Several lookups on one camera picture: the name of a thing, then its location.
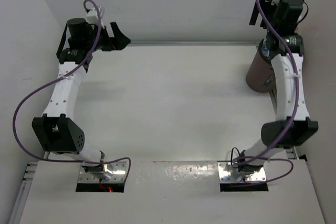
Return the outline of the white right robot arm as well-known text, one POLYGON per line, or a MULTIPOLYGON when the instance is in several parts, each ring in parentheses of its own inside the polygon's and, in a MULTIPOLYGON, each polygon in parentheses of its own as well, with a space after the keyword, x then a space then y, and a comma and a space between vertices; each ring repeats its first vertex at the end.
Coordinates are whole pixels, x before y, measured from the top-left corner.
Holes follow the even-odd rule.
POLYGON ((234 164, 241 173, 260 170, 282 149, 302 145, 318 130, 310 118, 302 83, 303 38, 297 32, 304 0, 256 0, 250 24, 261 15, 261 27, 267 30, 263 44, 275 74, 277 91, 276 119, 261 128, 261 138, 241 152, 234 164))

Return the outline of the blue label clear bottle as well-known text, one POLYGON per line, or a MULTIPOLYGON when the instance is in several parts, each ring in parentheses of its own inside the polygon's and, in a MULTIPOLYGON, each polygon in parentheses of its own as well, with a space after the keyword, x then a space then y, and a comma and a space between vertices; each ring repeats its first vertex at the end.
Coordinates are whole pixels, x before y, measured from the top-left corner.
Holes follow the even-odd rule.
POLYGON ((266 45, 266 38, 264 38, 263 41, 262 41, 261 52, 262 52, 262 55, 264 57, 266 57, 266 58, 269 57, 270 52, 269 52, 268 47, 266 45))

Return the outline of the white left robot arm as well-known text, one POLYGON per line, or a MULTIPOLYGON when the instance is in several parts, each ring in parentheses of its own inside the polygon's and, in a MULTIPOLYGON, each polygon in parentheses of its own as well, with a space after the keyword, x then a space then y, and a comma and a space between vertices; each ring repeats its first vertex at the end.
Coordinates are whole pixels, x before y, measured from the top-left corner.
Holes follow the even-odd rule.
POLYGON ((83 160, 85 172, 100 179, 113 174, 113 167, 104 163, 103 151, 85 143, 84 131, 74 122, 74 108, 82 80, 88 72, 92 54, 97 51, 123 50, 131 40, 111 22, 114 36, 109 37, 105 27, 98 31, 96 22, 84 18, 67 21, 57 58, 58 77, 50 101, 42 116, 33 118, 33 130, 46 152, 83 160))

